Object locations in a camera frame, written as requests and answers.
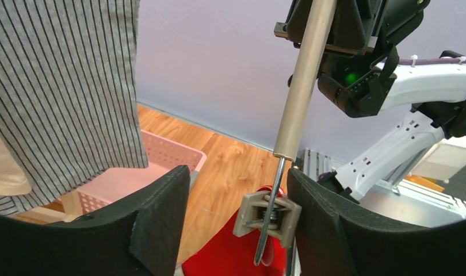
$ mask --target pink plastic bin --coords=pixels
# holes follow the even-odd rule
[[[140,190],[178,165],[189,166],[192,188],[206,154],[150,132],[142,131],[142,138],[148,168],[110,168],[78,188],[84,214]]]

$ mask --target white wall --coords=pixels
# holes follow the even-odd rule
[[[138,100],[178,117],[272,149],[297,50],[276,38],[291,0],[142,0]],[[466,55],[466,0],[432,0],[426,18],[399,46],[402,58]],[[370,147],[407,106],[351,119],[315,91],[300,149],[348,161]]]

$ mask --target green led light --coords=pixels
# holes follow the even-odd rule
[[[349,85],[352,85],[357,80],[358,80],[358,75],[356,73],[351,73],[345,78],[346,83]]]

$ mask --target red bag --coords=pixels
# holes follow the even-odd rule
[[[265,186],[259,189],[272,190]],[[195,255],[182,264],[185,276],[283,276],[287,250],[278,239],[268,236],[262,262],[254,265],[260,231],[242,237],[233,235],[236,211],[224,227]]]

